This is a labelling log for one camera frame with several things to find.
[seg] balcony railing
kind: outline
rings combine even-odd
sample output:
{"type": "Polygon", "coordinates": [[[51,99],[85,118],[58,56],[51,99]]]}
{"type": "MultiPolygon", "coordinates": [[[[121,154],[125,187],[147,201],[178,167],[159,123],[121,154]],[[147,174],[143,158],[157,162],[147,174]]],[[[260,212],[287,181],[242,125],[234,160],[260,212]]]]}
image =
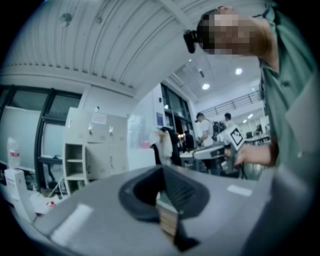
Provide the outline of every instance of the balcony railing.
{"type": "Polygon", "coordinates": [[[247,95],[241,96],[239,98],[235,98],[233,100],[227,101],[227,102],[222,103],[220,105],[208,108],[208,109],[202,111],[202,113],[206,117],[219,116],[219,115],[225,114],[227,112],[230,112],[232,110],[243,108],[245,106],[259,102],[261,100],[262,99],[261,99],[260,92],[255,91],[255,92],[249,93],[247,95]]]}

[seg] computer monitor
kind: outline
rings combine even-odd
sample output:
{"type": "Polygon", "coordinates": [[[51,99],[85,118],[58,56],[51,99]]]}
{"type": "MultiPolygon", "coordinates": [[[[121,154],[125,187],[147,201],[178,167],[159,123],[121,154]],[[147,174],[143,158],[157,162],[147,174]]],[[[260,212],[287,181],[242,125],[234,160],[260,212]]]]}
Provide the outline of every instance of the computer monitor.
{"type": "Polygon", "coordinates": [[[247,139],[250,139],[250,138],[252,138],[253,136],[252,136],[252,131],[249,131],[249,132],[247,132],[246,133],[246,138],[247,139]]]}

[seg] white shelf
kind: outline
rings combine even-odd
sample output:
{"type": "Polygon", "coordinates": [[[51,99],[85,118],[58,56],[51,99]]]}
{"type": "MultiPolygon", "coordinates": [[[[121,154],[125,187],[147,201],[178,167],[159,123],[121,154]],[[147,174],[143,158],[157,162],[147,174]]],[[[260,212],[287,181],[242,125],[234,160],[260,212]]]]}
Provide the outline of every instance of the white shelf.
{"type": "Polygon", "coordinates": [[[82,159],[67,159],[68,163],[82,163],[82,159]]]}
{"type": "Polygon", "coordinates": [[[84,181],[85,175],[83,173],[75,173],[66,177],[68,181],[84,181]]]}

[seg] man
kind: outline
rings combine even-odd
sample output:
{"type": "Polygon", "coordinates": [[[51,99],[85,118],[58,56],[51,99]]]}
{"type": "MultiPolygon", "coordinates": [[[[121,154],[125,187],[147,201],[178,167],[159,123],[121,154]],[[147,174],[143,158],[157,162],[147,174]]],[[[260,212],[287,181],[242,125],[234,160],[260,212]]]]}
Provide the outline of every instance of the man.
{"type": "MultiPolygon", "coordinates": [[[[232,8],[221,6],[205,13],[197,30],[188,31],[184,36],[191,53],[195,50],[194,43],[199,43],[209,54],[256,56],[259,59],[269,108],[271,143],[259,147],[243,146],[236,165],[251,163],[271,167],[297,157],[303,144],[297,118],[302,117],[294,115],[290,108],[303,94],[305,85],[316,81],[317,64],[293,22],[274,3],[263,18],[241,15],[232,8]]],[[[315,91],[316,83],[310,84],[315,91]]],[[[300,98],[299,107],[303,108],[310,97],[311,93],[300,98]]]]}
{"type": "Polygon", "coordinates": [[[224,119],[225,119],[225,126],[227,128],[229,128],[235,124],[233,121],[231,121],[231,114],[230,113],[225,113],[224,119]]]}
{"type": "Polygon", "coordinates": [[[195,149],[194,137],[189,133],[188,130],[184,132],[185,136],[185,150],[190,152],[195,149]]]}
{"type": "Polygon", "coordinates": [[[212,137],[214,136],[214,127],[213,124],[206,119],[205,115],[198,113],[196,115],[196,121],[200,123],[202,136],[199,139],[200,144],[203,147],[208,147],[214,144],[212,137]]]}

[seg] hand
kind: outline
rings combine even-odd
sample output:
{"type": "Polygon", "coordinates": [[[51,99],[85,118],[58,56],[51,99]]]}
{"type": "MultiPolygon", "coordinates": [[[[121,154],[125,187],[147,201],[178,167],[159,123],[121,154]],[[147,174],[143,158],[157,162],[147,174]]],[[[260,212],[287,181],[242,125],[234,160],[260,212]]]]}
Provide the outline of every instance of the hand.
{"type": "Polygon", "coordinates": [[[257,146],[243,145],[237,153],[234,165],[253,164],[252,160],[254,161],[256,151],[257,146]]]}

